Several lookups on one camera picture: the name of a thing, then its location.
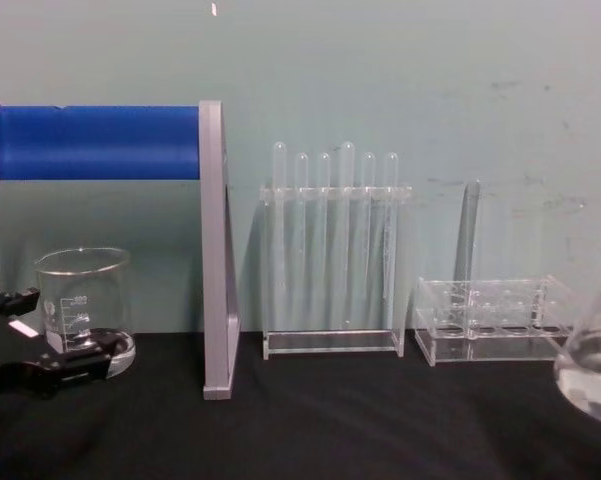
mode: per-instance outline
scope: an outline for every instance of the black tabletop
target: black tabletop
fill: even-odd
[[[260,342],[243,335],[229,401],[202,400],[201,335],[169,334],[109,382],[0,397],[0,479],[601,479],[601,423],[549,362],[264,361]]]

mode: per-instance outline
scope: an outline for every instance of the blue foam roller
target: blue foam roller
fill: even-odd
[[[0,106],[0,180],[198,180],[198,108]]]

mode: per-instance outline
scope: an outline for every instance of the clamp jaw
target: clamp jaw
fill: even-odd
[[[0,394],[47,399],[64,388],[105,380],[118,337],[112,334],[93,347],[58,354],[42,335],[14,319],[35,310],[39,297],[35,288],[15,295],[0,291]]]

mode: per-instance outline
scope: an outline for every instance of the glass beaker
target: glass beaker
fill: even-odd
[[[556,381],[571,403],[601,420],[601,291],[577,320],[555,361]]]
[[[125,371],[136,354],[127,305],[130,255],[117,248],[75,248],[35,262],[47,342],[58,352],[89,348],[102,336],[120,338],[109,377]]]

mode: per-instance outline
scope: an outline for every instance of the teal wall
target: teal wall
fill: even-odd
[[[0,100],[223,100],[247,329],[259,328],[258,189],[275,141],[312,154],[345,140],[396,151],[401,180],[442,197],[476,178],[542,179],[542,270],[585,297],[599,284],[601,0],[216,7],[213,16],[211,0],[0,0]],[[198,210],[195,183],[1,185],[0,285],[33,282],[31,263],[49,249],[114,243],[133,255],[138,329],[197,328]],[[455,243],[423,235],[423,256]]]

